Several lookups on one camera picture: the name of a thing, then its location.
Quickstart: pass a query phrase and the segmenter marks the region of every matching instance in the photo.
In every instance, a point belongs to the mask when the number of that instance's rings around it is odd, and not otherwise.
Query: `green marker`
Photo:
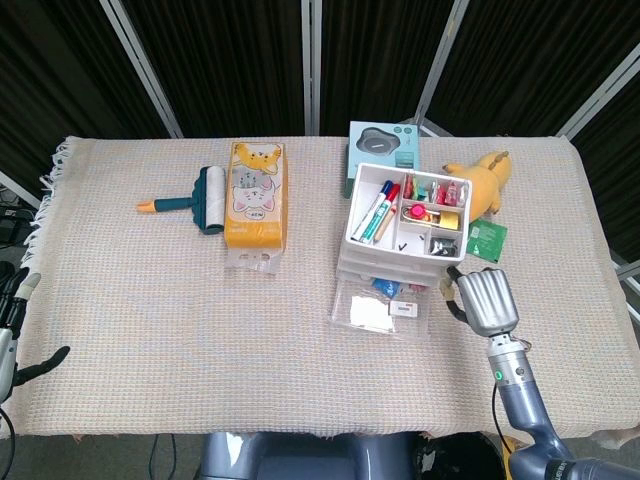
[[[393,187],[391,187],[391,191],[387,194],[387,198],[385,199],[384,202],[382,202],[382,205],[378,207],[378,210],[376,210],[376,213],[373,215],[373,218],[371,219],[371,222],[369,222],[367,229],[362,234],[362,238],[360,239],[362,243],[368,245],[373,241],[373,237],[376,234],[378,227],[380,227],[380,224],[382,223],[384,216],[387,214],[387,212],[391,208],[391,204],[396,199],[396,196],[398,195],[399,191],[400,191],[400,184],[394,183]]]

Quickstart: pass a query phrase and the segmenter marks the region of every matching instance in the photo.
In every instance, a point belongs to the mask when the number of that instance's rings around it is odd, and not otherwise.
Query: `green packet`
[[[478,219],[469,225],[469,241],[467,253],[498,263],[507,227]]]

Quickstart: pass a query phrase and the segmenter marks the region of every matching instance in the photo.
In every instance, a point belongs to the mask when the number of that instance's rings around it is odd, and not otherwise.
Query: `beige tablecloth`
[[[188,211],[139,201],[189,195],[231,139],[69,138],[27,264],[42,273],[19,361],[57,347],[51,374],[16,389],[18,433],[216,430],[494,430],[485,341],[433,296],[423,343],[331,326],[349,202],[344,138],[277,138],[289,160],[289,240],[275,277],[223,268],[222,236]],[[513,177],[494,221],[521,314],[516,333],[562,436],[640,423],[640,353],[576,150],[558,138],[421,140],[422,167],[507,149]],[[487,264],[467,257],[461,269]],[[507,422],[502,406],[499,419]]]

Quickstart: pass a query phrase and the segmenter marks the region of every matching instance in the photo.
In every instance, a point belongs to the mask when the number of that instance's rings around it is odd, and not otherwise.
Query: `teal box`
[[[417,168],[420,164],[418,127],[397,123],[351,122],[343,195],[351,197],[358,165]]]

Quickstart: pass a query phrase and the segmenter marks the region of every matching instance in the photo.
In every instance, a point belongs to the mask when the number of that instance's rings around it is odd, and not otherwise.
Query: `marker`
[[[400,191],[400,184],[399,183],[394,184],[393,187],[391,188],[391,191],[387,194],[387,198],[385,199],[384,202],[382,202],[382,205],[378,207],[378,209],[376,210],[376,213],[371,219],[371,223],[369,223],[369,226],[362,234],[362,238],[360,239],[362,243],[368,245],[372,242],[373,236],[376,234],[378,227],[380,227],[380,224],[382,223],[384,216],[387,214],[387,211],[391,208],[391,204],[396,199],[396,195],[398,195],[399,191]]]
[[[373,219],[373,216],[375,215],[376,210],[380,208],[380,205],[382,205],[382,202],[384,202],[385,199],[387,198],[387,194],[391,191],[391,187],[393,187],[393,182],[391,180],[387,180],[386,182],[384,182],[384,185],[382,186],[382,190],[380,190],[380,193],[371,204],[369,211],[360,222],[360,225],[358,225],[358,228],[356,228],[356,231],[353,232],[353,235],[351,235],[351,240],[355,240],[356,242],[360,241],[360,239],[362,238],[362,234],[367,229],[367,226],[369,225],[369,223],[371,223],[371,220]]]
[[[391,219],[395,215],[396,210],[397,210],[396,206],[395,205],[391,205],[391,208],[389,209],[387,214],[384,216],[384,220],[382,220],[382,223],[380,224],[380,228],[378,228],[378,231],[373,236],[373,241],[374,242],[379,242],[380,241],[380,239],[384,235],[384,231],[387,229],[387,227],[391,223]]]

